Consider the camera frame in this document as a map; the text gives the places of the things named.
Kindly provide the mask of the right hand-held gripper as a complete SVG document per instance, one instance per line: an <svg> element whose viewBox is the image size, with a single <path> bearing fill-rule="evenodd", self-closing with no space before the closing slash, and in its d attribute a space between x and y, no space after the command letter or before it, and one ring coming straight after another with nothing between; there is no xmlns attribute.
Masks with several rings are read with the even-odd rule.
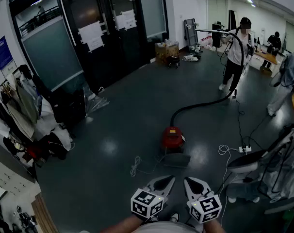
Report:
<svg viewBox="0 0 294 233"><path fill-rule="evenodd" d="M189 214L199 224L211 221L219 217L222 210L222 205L218 195L211 195L211 188L209 185L200 179L194 177L184 178L184 187L186 196L189 200L187 205L189 207ZM200 197L197 200L198 194L208 194L207 197Z"/></svg>

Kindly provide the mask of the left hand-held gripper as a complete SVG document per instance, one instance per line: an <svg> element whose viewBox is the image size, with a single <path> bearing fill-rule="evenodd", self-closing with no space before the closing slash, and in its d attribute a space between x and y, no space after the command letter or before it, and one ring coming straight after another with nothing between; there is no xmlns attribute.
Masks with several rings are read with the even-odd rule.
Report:
<svg viewBox="0 0 294 233"><path fill-rule="evenodd" d="M174 175L160 176L138 188L131 197L131 212L143 221L156 216L163 210L175 181Z"/></svg>

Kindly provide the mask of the person's left forearm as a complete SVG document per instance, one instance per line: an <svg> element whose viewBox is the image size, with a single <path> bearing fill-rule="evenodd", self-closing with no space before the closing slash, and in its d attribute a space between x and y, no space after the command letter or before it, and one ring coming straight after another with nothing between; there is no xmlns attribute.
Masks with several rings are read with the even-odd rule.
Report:
<svg viewBox="0 0 294 233"><path fill-rule="evenodd" d="M127 217L116 225L110 226L107 229L100 231L100 233L132 233L137 230L143 221L135 215Z"/></svg>

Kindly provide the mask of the red vacuum cleaner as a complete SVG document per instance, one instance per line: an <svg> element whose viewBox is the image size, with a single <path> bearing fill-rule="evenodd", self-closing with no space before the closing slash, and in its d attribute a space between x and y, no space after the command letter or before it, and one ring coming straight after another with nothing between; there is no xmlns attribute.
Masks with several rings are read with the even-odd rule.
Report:
<svg viewBox="0 0 294 233"><path fill-rule="evenodd" d="M164 155L183 153L185 137L178 127L167 127L161 139L161 150Z"/></svg>

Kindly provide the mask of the person's light grey shirt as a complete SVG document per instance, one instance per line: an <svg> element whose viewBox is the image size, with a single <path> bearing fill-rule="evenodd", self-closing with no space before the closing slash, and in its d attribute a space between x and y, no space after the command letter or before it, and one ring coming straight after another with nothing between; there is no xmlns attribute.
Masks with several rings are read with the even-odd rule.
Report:
<svg viewBox="0 0 294 233"><path fill-rule="evenodd" d="M144 224L132 233L200 233L195 228L180 222L158 221Z"/></svg>

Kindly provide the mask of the garment rack with grey clothes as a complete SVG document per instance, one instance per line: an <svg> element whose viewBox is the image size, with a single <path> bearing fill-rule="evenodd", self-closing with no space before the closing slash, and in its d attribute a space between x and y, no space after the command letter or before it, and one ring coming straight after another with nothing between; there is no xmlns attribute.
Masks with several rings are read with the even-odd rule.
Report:
<svg viewBox="0 0 294 233"><path fill-rule="evenodd" d="M294 124L284 129L260 159L257 191L271 203L294 198Z"/></svg>

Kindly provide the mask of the black rolling stool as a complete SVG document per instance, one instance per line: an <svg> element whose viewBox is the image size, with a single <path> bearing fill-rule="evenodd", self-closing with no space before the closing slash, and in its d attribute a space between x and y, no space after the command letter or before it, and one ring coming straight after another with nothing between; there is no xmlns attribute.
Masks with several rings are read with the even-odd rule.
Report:
<svg viewBox="0 0 294 233"><path fill-rule="evenodd" d="M168 61L168 66L171 67L175 67L175 68L179 68L180 66L180 58L178 56L169 56L167 58Z"/></svg>

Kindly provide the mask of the cardboard box with packets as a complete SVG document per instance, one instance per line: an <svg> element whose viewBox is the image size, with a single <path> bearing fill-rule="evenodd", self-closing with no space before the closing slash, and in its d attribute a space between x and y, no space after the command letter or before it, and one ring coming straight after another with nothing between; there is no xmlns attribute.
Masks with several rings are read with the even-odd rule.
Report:
<svg viewBox="0 0 294 233"><path fill-rule="evenodd" d="M178 57L180 55L179 42L165 39L164 42L155 43L155 60L157 63L167 65L170 57Z"/></svg>

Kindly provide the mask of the black framed glass door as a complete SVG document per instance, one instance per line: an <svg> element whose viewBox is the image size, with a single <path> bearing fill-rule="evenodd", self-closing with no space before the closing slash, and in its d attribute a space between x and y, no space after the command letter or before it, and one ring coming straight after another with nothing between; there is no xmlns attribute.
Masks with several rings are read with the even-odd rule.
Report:
<svg viewBox="0 0 294 233"><path fill-rule="evenodd" d="M94 93L155 58L155 43L169 38L165 0L60 0L84 76ZM115 16L134 10L137 27L117 30ZM89 53L78 29L99 21L104 47Z"/></svg>

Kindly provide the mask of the parked bicycles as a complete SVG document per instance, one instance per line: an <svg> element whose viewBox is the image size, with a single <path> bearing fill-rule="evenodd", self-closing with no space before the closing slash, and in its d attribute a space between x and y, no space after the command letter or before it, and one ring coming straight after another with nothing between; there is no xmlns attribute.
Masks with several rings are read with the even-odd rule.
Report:
<svg viewBox="0 0 294 233"><path fill-rule="evenodd" d="M0 205L0 233L38 233L36 228L37 222L34 216L30 216L28 213L22 212L19 205L16 206L14 215L17 216L21 228L17 224L13 223L12 229L10 229L9 225L3 219L2 208Z"/></svg>

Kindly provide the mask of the pile of clothes and bags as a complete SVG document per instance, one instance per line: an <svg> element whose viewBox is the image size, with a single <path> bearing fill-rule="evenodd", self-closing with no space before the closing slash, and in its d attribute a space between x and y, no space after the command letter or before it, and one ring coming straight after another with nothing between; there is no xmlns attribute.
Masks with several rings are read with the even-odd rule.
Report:
<svg viewBox="0 0 294 233"><path fill-rule="evenodd" d="M70 107L59 100L27 65L0 85L0 135L22 163L38 166L50 156L64 160L75 146L69 131Z"/></svg>

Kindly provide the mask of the white locker cabinet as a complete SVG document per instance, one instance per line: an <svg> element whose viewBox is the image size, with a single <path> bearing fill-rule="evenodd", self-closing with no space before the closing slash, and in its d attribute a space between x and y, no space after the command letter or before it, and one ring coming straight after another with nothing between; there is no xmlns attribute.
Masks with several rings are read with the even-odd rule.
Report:
<svg viewBox="0 0 294 233"><path fill-rule="evenodd" d="M26 192L35 184L32 177L24 177L0 162L0 187L18 196Z"/></svg>

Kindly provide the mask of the metal vacuum wand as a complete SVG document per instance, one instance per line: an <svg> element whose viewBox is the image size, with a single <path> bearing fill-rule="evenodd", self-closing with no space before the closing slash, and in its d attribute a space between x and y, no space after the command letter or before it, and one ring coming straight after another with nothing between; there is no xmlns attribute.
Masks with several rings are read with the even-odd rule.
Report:
<svg viewBox="0 0 294 233"><path fill-rule="evenodd" d="M221 31L221 30L208 30L208 29L195 29L197 32L208 32L208 33L220 33L220 34L232 34L230 32Z"/></svg>

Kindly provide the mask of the white taped paper notice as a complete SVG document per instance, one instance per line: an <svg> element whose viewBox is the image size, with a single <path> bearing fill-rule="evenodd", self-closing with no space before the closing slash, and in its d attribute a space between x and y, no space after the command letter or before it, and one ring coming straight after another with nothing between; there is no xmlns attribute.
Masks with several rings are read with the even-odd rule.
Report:
<svg viewBox="0 0 294 233"><path fill-rule="evenodd" d="M131 28L137 27L136 18L134 10L128 10L121 12L120 15L115 16L116 28L117 30L129 30Z"/></svg>
<svg viewBox="0 0 294 233"><path fill-rule="evenodd" d="M78 33L81 37L81 42L88 46L89 53L105 45L102 40L103 30L99 21L79 28Z"/></svg>

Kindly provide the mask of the frosted glass window panel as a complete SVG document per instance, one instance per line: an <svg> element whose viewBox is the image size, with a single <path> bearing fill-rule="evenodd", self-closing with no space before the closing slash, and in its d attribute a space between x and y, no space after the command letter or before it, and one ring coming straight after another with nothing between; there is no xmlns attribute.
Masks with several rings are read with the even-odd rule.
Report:
<svg viewBox="0 0 294 233"><path fill-rule="evenodd" d="M15 16L23 48L46 87L74 93L85 78L58 0L36 0Z"/></svg>

